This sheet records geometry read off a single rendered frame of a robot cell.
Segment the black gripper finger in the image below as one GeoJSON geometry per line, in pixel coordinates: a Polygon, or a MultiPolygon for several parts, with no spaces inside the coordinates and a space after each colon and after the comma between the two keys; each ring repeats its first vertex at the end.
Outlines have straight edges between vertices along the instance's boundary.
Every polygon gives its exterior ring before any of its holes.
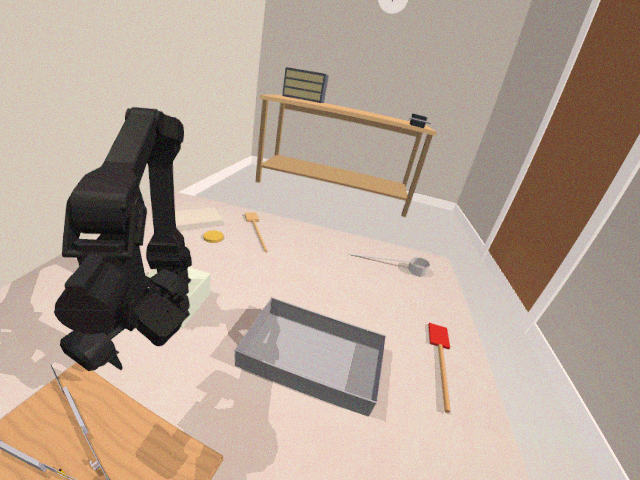
{"type": "Polygon", "coordinates": [[[103,363],[103,365],[100,366],[104,366],[106,363],[110,363],[112,364],[114,367],[116,367],[117,369],[119,369],[120,371],[122,370],[122,364],[117,356],[117,354],[119,353],[119,351],[117,351],[115,349],[113,356],[111,356],[111,358],[109,358],[106,362],[103,363]]]}

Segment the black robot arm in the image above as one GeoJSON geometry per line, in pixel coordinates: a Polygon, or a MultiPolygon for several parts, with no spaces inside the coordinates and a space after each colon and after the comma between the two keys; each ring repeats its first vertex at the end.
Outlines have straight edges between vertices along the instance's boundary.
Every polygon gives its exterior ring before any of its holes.
{"type": "MultiPolygon", "coordinates": [[[[112,326],[130,285],[144,274],[147,207],[139,189],[149,170],[154,234],[146,248],[150,269],[168,270],[191,282],[192,259],[176,228],[173,160],[184,141],[183,123],[158,109],[132,107],[103,165],[84,175],[66,203],[62,257],[79,267],[65,282],[54,315],[67,328],[87,334],[112,326]],[[79,239],[80,234],[97,239],[79,239]]],[[[161,297],[153,284],[139,302],[124,306],[124,327],[155,346],[179,331],[189,313],[184,292],[161,297]]]]}

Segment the yellow round disc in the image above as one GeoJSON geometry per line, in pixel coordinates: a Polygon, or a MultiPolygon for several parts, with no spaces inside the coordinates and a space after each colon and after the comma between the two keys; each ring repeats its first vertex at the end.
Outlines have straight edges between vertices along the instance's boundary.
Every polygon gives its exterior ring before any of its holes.
{"type": "Polygon", "coordinates": [[[204,240],[210,243],[218,243],[224,239],[224,234],[220,231],[211,230],[204,233],[204,240]]]}

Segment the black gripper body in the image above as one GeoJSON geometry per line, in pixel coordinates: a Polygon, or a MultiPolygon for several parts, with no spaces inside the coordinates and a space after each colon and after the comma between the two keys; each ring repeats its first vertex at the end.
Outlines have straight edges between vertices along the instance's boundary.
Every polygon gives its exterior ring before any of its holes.
{"type": "Polygon", "coordinates": [[[60,347],[63,353],[75,360],[87,371],[95,371],[100,365],[103,365],[104,362],[113,356],[115,351],[112,339],[125,330],[122,320],[125,312],[124,306],[127,306],[127,304],[134,299],[139,302],[145,297],[147,289],[153,284],[156,285],[156,289],[161,297],[167,293],[170,296],[178,292],[189,293],[188,281],[181,276],[163,269],[149,278],[145,276],[144,271],[142,278],[129,286],[123,303],[109,330],[100,334],[71,331],[60,340],[60,347]]]}

